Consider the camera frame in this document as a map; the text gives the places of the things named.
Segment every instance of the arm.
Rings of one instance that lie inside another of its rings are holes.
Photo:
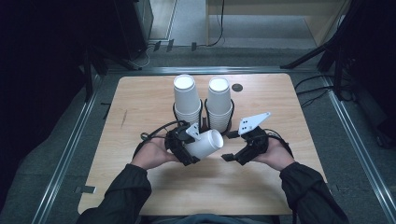
[[[301,222],[348,223],[347,215],[335,202],[320,173],[296,162],[277,140],[269,141],[267,152],[254,161],[280,171],[289,208]]]
[[[173,154],[166,152],[163,138],[148,141],[131,163],[113,180],[99,206],[82,213],[77,224],[135,223],[151,193],[147,170],[168,161],[177,159]]]

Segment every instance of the black wall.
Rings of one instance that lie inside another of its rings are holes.
[[[61,12],[50,1],[0,3],[0,208],[21,159],[84,85],[82,47]]]

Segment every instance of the wooden tabletop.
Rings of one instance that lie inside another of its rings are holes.
[[[213,76],[193,77],[204,101]],[[272,116],[260,125],[261,128],[277,131],[290,143],[295,160],[324,176],[287,74],[218,77],[226,77],[231,85],[243,86],[242,91],[231,92],[235,104],[232,130],[238,129],[241,118],[269,111]],[[96,192],[82,195],[78,206],[80,213],[103,200],[110,183],[131,161],[135,147],[141,142],[141,133],[151,133],[175,120],[172,111],[174,78],[123,77],[120,80],[86,183],[86,186],[95,186]],[[224,137],[222,149],[196,164],[185,167],[181,163],[168,162],[148,170],[152,194],[141,215],[290,214],[278,171],[262,163],[249,162],[241,166],[221,158],[222,154],[236,153],[245,145],[242,138]]]

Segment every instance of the metal frame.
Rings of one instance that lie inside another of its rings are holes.
[[[172,76],[175,74],[192,74],[192,75],[222,75],[222,74],[262,74],[262,73],[319,73],[315,67],[300,67],[293,70],[281,69],[278,66],[264,66],[264,67],[228,67],[228,66],[208,66],[208,67],[155,67],[140,71],[125,71],[125,68],[113,67],[109,69],[109,74],[123,74],[126,77],[138,76]],[[79,137],[85,127],[86,120],[91,114],[92,106],[94,104],[97,91],[102,84],[102,78],[95,77],[95,88],[93,90],[92,98],[86,102],[82,108],[81,114],[78,118],[75,129],[73,130],[67,146],[64,149],[58,166],[49,182],[45,194],[41,200],[39,207],[35,213],[32,223],[45,223],[50,213],[50,209],[59,191],[59,188],[64,180],[64,175],[68,169],[68,165],[73,158]],[[324,86],[331,86],[332,82],[329,78],[323,78]],[[329,97],[332,100],[334,109],[336,110],[340,120],[342,121],[346,133],[355,149],[355,152],[360,160],[361,166],[366,173],[372,188],[377,196],[384,213],[389,223],[396,223],[396,206],[388,187],[386,186],[381,174],[376,169],[367,149],[360,139],[350,116],[344,107],[343,102],[338,101],[336,96],[331,92]]]
[[[323,78],[323,84],[324,86],[331,86],[332,81],[329,77],[325,77]],[[333,92],[330,92],[329,96],[332,100],[332,105],[346,130],[349,140],[353,148],[355,149],[356,155],[361,162],[364,173],[366,173],[367,178],[375,192],[375,195],[378,198],[382,209],[384,210],[388,222],[396,223],[396,205],[390,193],[390,190],[385,184],[385,181],[382,178],[381,174],[378,172],[378,169],[376,168],[373,160],[371,159],[367,148],[361,141],[359,133],[356,130],[355,125],[353,124],[349,114],[347,113],[347,109],[345,108],[344,103],[339,101]]]

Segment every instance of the person's right hand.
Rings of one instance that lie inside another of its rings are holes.
[[[268,139],[267,151],[257,156],[253,161],[265,163],[278,171],[282,171],[295,162],[289,152],[274,138]]]

